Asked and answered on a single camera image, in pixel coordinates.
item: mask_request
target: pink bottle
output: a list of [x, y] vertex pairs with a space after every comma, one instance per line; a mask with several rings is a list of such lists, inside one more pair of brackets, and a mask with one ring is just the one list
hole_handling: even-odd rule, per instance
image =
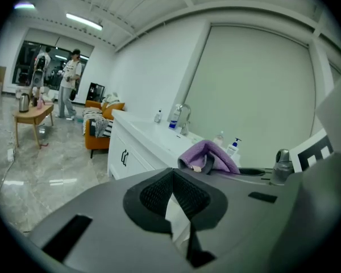
[[39, 95], [39, 99], [38, 99], [38, 103], [36, 105], [37, 109], [41, 109], [41, 107], [43, 106], [43, 99], [41, 97], [41, 95]]

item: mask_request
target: roller blind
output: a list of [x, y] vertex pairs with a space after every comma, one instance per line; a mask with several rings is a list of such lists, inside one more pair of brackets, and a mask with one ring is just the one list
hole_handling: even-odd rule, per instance
[[49, 46], [55, 46], [59, 37], [60, 37], [59, 34], [30, 28], [27, 33], [27, 36], [25, 37], [25, 40], [34, 43], [43, 43]]
[[308, 50], [243, 27], [212, 27], [186, 101], [190, 131], [239, 143], [243, 167], [271, 168], [279, 149], [310, 136], [315, 105]]
[[55, 34], [53, 32], [37, 30], [34, 28], [29, 29], [25, 40], [35, 43], [47, 44], [53, 47], [59, 47], [67, 51], [72, 51], [75, 48], [79, 48], [81, 50], [81, 54], [86, 57], [89, 57], [93, 50], [92, 45], [80, 42], [79, 40], [71, 39], [66, 36]]
[[62, 49], [66, 49], [68, 51], [72, 51], [75, 48], [79, 48], [81, 54], [86, 57], [89, 57], [93, 50], [93, 46], [80, 42], [79, 40], [76, 39], [67, 38], [66, 36], [60, 36], [55, 46]]

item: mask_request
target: black slot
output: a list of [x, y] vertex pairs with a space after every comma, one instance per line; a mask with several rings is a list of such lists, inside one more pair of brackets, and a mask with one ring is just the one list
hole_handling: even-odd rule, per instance
[[190, 227], [190, 237], [188, 241], [186, 258], [195, 268], [201, 267], [202, 265], [216, 259], [216, 257], [210, 252], [202, 250], [193, 225]]
[[277, 200], [277, 196], [264, 194], [260, 192], [251, 192], [248, 196], [269, 203], [274, 203]]
[[91, 222], [87, 216], [76, 215], [43, 247], [43, 251], [62, 262]]

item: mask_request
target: white cabinet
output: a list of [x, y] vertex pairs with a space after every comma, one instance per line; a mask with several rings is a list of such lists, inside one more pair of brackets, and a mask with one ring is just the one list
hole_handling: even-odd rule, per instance
[[108, 167], [115, 179], [122, 179], [147, 171], [165, 168], [117, 121], [111, 131]]

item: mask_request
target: kettle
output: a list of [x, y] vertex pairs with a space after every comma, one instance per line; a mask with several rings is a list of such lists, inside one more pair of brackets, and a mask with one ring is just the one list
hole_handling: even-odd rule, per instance
[[28, 112], [29, 111], [29, 95], [27, 93], [23, 93], [19, 100], [19, 112]]

